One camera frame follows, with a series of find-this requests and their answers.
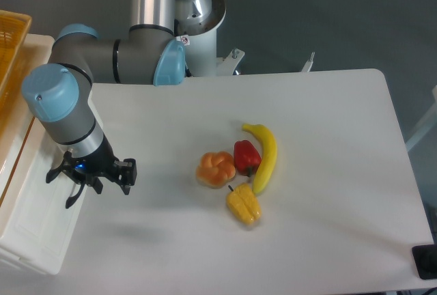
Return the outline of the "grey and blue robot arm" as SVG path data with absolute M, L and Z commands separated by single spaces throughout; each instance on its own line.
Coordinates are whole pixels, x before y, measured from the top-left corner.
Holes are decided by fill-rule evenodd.
M 100 193 L 106 178 L 129 194 L 136 162 L 114 155 L 89 106 L 91 88 L 96 82 L 159 86 L 183 81 L 187 68 L 184 45 L 175 38 L 177 1 L 132 0 L 126 40 L 100 40 L 85 25 L 64 27 L 48 63 L 24 79 L 21 93 L 29 110 L 64 153 L 47 182 L 64 174 Z

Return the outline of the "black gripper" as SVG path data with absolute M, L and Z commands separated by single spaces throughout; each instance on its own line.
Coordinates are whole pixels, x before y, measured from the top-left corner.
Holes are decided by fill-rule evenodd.
M 123 194 L 129 195 L 130 188 L 137 179 L 137 162 L 134 158 L 120 161 L 113 153 L 108 139 L 103 137 L 102 143 L 93 153 L 71 158 L 64 163 L 63 172 L 75 183 L 84 184 L 102 193 L 103 185 L 98 177 L 104 177 L 116 183 Z

